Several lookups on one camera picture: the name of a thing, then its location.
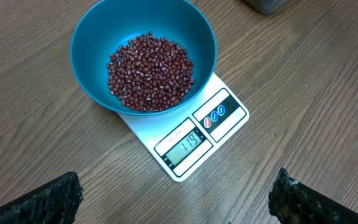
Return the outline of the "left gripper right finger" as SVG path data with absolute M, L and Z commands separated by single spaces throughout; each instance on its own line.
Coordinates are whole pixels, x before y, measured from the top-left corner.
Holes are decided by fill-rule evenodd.
M 286 224 L 358 224 L 358 213 L 309 188 L 281 168 L 268 195 L 268 209 Z

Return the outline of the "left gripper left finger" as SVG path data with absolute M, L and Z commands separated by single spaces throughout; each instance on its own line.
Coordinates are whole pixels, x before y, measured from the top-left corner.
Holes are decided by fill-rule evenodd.
M 77 173 L 67 172 L 0 206 L 0 223 L 72 224 L 82 201 Z

